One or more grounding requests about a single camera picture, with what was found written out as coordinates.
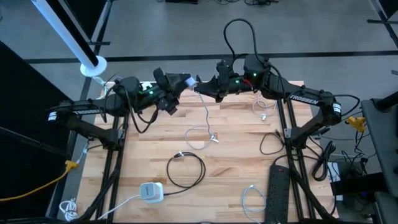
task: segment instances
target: power strip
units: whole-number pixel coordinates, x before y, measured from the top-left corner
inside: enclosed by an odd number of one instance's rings
[[[289,168],[270,166],[265,224],[287,223],[289,187]]]

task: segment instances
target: yellow cable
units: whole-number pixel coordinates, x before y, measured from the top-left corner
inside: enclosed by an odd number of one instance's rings
[[[65,177],[66,174],[69,173],[69,171],[71,169],[74,169],[74,168],[76,168],[78,166],[78,164],[76,162],[72,162],[72,161],[66,161],[65,164],[67,165],[67,167],[65,169],[65,172],[60,177],[56,178],[55,180],[52,180],[52,181],[48,182],[47,184],[45,184],[45,185],[43,185],[41,187],[38,187],[38,188],[36,188],[34,190],[31,190],[30,192],[27,192],[26,194],[18,195],[18,196],[15,196],[15,197],[9,197],[9,198],[0,198],[0,202],[6,202],[6,201],[10,201],[10,200],[20,199],[20,198],[26,197],[28,195],[31,195],[34,192],[42,190],[43,188],[48,187],[49,185],[52,185],[55,182],[59,181],[60,179]]]

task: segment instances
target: concrete floor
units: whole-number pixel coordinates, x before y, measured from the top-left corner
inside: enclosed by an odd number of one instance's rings
[[[30,1],[0,0],[0,39],[22,58],[74,57],[57,33]],[[366,19],[379,19],[368,1],[283,0],[267,7],[247,6],[243,1],[220,6],[202,0],[199,5],[170,4],[155,0],[118,0],[113,2],[100,55],[153,56],[229,54],[223,40],[223,27],[231,19],[242,17],[252,22],[259,53],[341,52],[397,50],[384,26],[367,24]],[[252,37],[246,24],[229,27],[228,39],[236,52],[252,52]],[[398,56],[272,58],[271,62],[288,80],[303,80],[308,87],[325,89],[334,94],[352,94],[362,100],[384,97],[396,91]],[[181,60],[159,62],[113,62],[102,75],[116,72],[140,80],[153,80],[152,71],[199,74],[209,80],[217,60]],[[78,63],[33,65],[43,76],[71,99],[78,100],[84,77]],[[243,61],[235,65],[243,70]],[[96,98],[100,87],[91,84],[89,97]],[[338,99],[343,111],[353,106],[349,98]],[[354,138],[354,130],[345,124],[334,126],[326,136]],[[328,141],[321,140],[322,146]],[[76,144],[73,159],[79,157],[85,140]],[[345,150],[353,155],[354,141],[335,141],[336,153]],[[365,154],[374,153],[370,138],[360,147]],[[379,171],[376,157],[368,165],[369,173]],[[64,199],[76,197],[82,166],[68,176]],[[338,211],[344,220],[358,220],[344,207]]]

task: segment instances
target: butcher block tabletop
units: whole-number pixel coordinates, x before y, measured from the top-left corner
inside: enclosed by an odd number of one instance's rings
[[[303,85],[303,82],[291,83]],[[184,138],[185,132],[191,127],[206,124],[205,109],[200,97],[193,91],[185,90],[182,93],[178,111],[172,116],[160,111],[157,121],[144,134],[136,131],[130,118],[116,205],[138,195],[139,186],[146,182],[162,183],[165,193],[182,190],[174,186],[166,174],[167,162],[180,151],[192,152],[202,158],[206,165],[206,176],[192,189],[165,196],[160,203],[147,204],[140,198],[132,199],[115,211],[113,222],[252,222],[243,212],[242,193],[246,187],[254,185],[267,194],[269,167],[276,157],[286,154],[285,149],[270,156],[260,153],[260,141],[265,133],[275,130],[282,133],[282,128],[277,108],[264,121],[253,113],[252,104],[256,96],[253,93],[228,95],[222,103],[215,103],[214,99],[203,96],[210,112],[208,120],[211,130],[219,140],[219,143],[211,142],[203,150],[193,150]],[[293,106],[298,126],[312,118],[309,105],[293,102]],[[287,108],[284,109],[290,125]],[[149,120],[154,110],[154,107],[146,109],[144,119]],[[143,129],[146,124],[136,119]],[[99,115],[95,119],[95,125],[101,128],[111,128],[112,123],[113,118],[110,116],[108,123],[104,123]],[[190,132],[188,138],[194,146],[202,147],[209,140],[209,135],[206,128],[201,128]],[[98,143],[94,141],[90,145],[95,146]],[[314,143],[308,141],[307,144],[320,154],[321,149]],[[280,148],[279,140],[272,135],[268,135],[262,144],[265,153],[278,151]],[[113,153],[111,170],[117,155],[117,152]],[[308,149],[304,149],[303,153],[314,157]],[[91,149],[87,154],[77,198],[79,215],[84,213],[100,191],[106,155],[107,150],[101,147]],[[311,159],[305,159],[310,187],[320,203],[330,212],[334,202],[329,178],[322,182],[315,181],[311,176],[314,163]],[[286,157],[279,159],[277,164],[287,166]],[[176,183],[191,185],[200,174],[200,163],[190,156],[177,158],[170,163],[169,172]],[[308,217],[307,203],[302,192],[301,194],[304,214]],[[111,190],[106,196],[104,212],[108,211],[110,195]],[[264,201],[258,192],[250,190],[246,195],[246,205],[249,208],[262,208]],[[264,221],[264,212],[248,214],[260,222]],[[297,221],[291,187],[288,220]]]

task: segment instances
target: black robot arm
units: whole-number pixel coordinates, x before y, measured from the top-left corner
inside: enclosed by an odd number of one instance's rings
[[[158,68],[154,71],[156,83],[141,84],[136,77],[123,78],[116,81],[101,100],[63,101],[50,109],[49,122],[74,130],[82,136],[91,139],[97,138],[104,148],[117,147],[121,132],[117,129],[102,129],[93,124],[78,119],[78,115],[100,114],[107,122],[106,114],[123,117],[133,111],[142,113],[142,110],[156,105],[157,110],[165,110],[170,115],[176,112],[178,99],[186,87],[194,84],[190,74],[166,73]],[[149,123],[157,116],[157,111]]]
[[[287,129],[285,135],[293,147],[305,148],[308,136],[324,126],[332,126],[341,121],[341,105],[328,91],[313,90],[306,86],[297,86],[272,72],[276,68],[266,59],[255,55],[247,55],[244,63],[244,74],[233,71],[232,60],[222,60],[217,64],[218,77],[209,82],[199,84],[195,91],[210,96],[221,102],[231,93],[260,91],[264,98],[281,100],[290,98],[294,101],[311,104],[320,108],[318,114],[302,127]]]

